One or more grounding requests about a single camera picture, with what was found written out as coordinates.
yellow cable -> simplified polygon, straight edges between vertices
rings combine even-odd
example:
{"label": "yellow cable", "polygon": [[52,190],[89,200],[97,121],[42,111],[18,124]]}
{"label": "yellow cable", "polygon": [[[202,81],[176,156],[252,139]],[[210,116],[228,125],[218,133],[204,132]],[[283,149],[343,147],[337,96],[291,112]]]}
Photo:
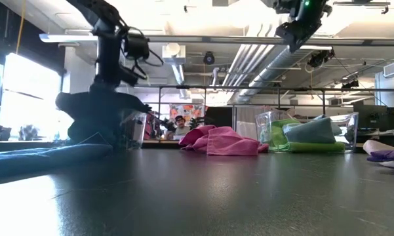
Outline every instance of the yellow cable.
{"label": "yellow cable", "polygon": [[19,53],[20,39],[22,38],[22,30],[24,29],[25,11],[26,11],[26,0],[24,0],[24,4],[22,5],[22,15],[20,19],[18,44],[16,44],[16,55]]}

green cloth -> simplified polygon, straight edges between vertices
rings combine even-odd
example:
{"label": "green cloth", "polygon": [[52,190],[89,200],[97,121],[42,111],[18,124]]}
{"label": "green cloth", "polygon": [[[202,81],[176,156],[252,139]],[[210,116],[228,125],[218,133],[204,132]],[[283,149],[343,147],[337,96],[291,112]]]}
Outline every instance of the green cloth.
{"label": "green cloth", "polygon": [[335,142],[334,144],[288,142],[283,131],[283,126],[294,123],[300,122],[293,119],[271,122],[271,141],[269,142],[270,150],[291,152],[333,152],[343,151],[345,149],[345,144],[342,142]]}
{"label": "green cloth", "polygon": [[285,145],[279,145],[278,147],[270,147],[272,151],[291,151],[291,152],[335,152],[344,151],[345,144],[343,142],[335,142],[334,144],[310,144],[310,143],[298,143],[289,142]]}

transparent container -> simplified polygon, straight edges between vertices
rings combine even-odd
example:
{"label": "transparent container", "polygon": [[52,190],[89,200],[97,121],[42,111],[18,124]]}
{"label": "transparent container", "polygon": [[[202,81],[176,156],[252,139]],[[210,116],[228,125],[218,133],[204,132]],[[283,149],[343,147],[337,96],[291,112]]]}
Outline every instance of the transparent container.
{"label": "transparent container", "polygon": [[[336,125],[341,129],[341,133],[334,136],[335,140],[339,143],[344,144],[344,151],[354,151],[357,144],[357,127],[359,120],[358,112],[354,112],[348,115],[331,116],[330,119],[332,121],[332,125]],[[256,132],[258,136],[258,141],[263,144],[269,144],[270,147],[272,147],[271,151],[287,151],[287,147],[283,145],[286,140],[279,140],[277,142],[276,137],[274,137],[274,135],[276,135],[277,133],[277,126],[274,125],[274,121],[281,121],[282,123],[314,122],[314,120],[292,118],[289,114],[283,111],[269,111],[257,115]]]}
{"label": "transparent container", "polygon": [[133,112],[128,114],[123,121],[123,145],[126,149],[140,149],[143,145],[146,129],[145,113]]}

lavender cloth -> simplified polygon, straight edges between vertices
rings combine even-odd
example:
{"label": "lavender cloth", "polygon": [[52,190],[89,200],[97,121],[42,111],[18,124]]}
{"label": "lavender cloth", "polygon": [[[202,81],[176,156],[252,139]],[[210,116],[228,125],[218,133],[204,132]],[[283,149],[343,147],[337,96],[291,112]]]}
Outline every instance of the lavender cloth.
{"label": "lavender cloth", "polygon": [[372,151],[367,160],[373,162],[394,161],[394,150]]}

white ceiling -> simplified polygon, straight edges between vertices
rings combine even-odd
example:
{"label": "white ceiling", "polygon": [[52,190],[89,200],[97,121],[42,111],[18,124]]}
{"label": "white ceiling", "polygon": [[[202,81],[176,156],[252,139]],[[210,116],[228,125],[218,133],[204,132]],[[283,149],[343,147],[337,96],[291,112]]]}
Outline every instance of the white ceiling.
{"label": "white ceiling", "polygon": [[[10,9],[20,14],[22,0],[0,0]],[[260,0],[240,0],[229,7],[211,7],[211,0],[107,0],[119,9],[125,21],[144,30],[146,34],[170,35],[244,35],[246,25],[262,20],[274,22],[279,17],[272,9],[267,8]],[[27,0],[26,19],[38,28],[48,33],[64,33],[67,29],[90,29],[81,14],[65,0]],[[334,7],[333,18],[324,20],[322,31],[336,31],[335,37],[381,37],[394,38],[394,0],[387,14],[380,14],[381,9],[364,9],[363,7]],[[188,13],[183,6],[188,6]],[[161,45],[151,47],[161,54]],[[185,72],[210,72],[214,66],[202,66],[202,55],[212,51],[217,56],[216,64],[232,63],[239,45],[210,45],[186,44],[187,64]],[[79,49],[90,58],[96,56],[96,46],[82,44]],[[338,58],[347,65],[361,64],[364,60],[368,64],[382,63],[384,60],[394,59],[394,47],[335,47]],[[327,65],[340,65],[331,60]],[[351,73],[366,69],[368,66],[353,66]],[[172,69],[149,68],[144,66],[150,77],[172,78]],[[285,73],[285,86],[308,86],[310,74],[302,71]],[[313,84],[325,86],[332,84],[346,76],[345,69],[322,68],[313,72]],[[204,81],[204,77],[193,78]]]}

